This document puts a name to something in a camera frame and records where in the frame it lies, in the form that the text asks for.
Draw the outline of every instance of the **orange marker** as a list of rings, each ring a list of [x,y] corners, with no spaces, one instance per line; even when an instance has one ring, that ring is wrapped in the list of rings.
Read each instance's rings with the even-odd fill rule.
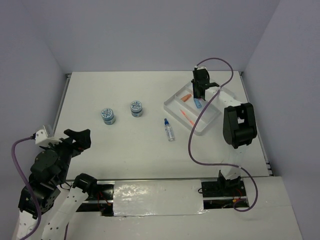
[[[191,93],[189,93],[189,94],[183,96],[183,97],[181,98],[181,100],[184,101],[184,102],[186,102],[186,101],[188,101],[189,98],[191,98],[191,96],[192,96]]]
[[[180,111],[183,114],[183,116],[185,116],[185,118],[189,121],[189,123],[191,123],[191,125],[194,126],[195,123],[187,116],[187,114],[184,111],[182,111],[181,109],[180,109]]]

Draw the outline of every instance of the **plastic tray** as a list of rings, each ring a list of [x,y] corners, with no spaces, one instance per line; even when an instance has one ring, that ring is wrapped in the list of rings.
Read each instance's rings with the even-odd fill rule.
[[[233,98],[235,97],[234,93],[227,90],[226,88],[223,88],[223,91],[228,93]],[[212,95],[210,94],[209,90],[207,90],[207,92],[208,94],[206,93],[206,99],[210,100]],[[187,94],[192,94],[192,97],[189,98],[186,102],[183,102],[181,98]],[[192,83],[189,81],[183,88],[181,88],[172,97],[164,102],[163,108],[191,131],[193,126],[189,122],[189,120],[182,114],[181,110],[184,111],[188,118],[195,123],[199,114],[208,103],[207,101],[204,101],[202,99],[200,99],[199,101],[202,105],[201,108],[197,108],[195,105]],[[211,103],[202,115],[199,123],[197,124],[194,130],[194,134],[198,136],[203,135],[206,131],[208,131],[208,129],[212,126],[212,123],[217,117],[219,117],[220,114],[222,114],[222,112],[217,107],[215,107],[213,103]]]

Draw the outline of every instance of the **gray wall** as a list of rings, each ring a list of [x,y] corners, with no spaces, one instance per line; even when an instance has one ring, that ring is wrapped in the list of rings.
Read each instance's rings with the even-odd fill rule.
[[[64,75],[19,0],[0,1],[0,238],[11,239],[23,181],[11,159],[11,145],[52,124]],[[39,148],[21,143],[17,157],[26,174]]]
[[[281,0],[244,82],[304,240],[320,236],[319,69],[320,1]]]
[[[279,0],[22,0],[65,72],[244,70]],[[223,63],[211,69],[227,70]]]

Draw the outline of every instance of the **blue jar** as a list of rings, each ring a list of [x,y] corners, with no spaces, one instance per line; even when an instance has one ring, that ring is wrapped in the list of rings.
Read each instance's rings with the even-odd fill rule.
[[[141,117],[144,112],[142,108],[142,104],[139,101],[133,101],[130,104],[130,109],[131,109],[132,116],[136,118]]]
[[[111,125],[116,121],[116,116],[111,108],[105,108],[101,111],[101,117],[105,124]]]

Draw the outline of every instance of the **plastic sheet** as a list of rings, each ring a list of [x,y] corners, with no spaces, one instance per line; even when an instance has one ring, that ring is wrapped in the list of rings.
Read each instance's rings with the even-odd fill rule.
[[[200,180],[117,181],[115,216],[196,215],[205,212]]]

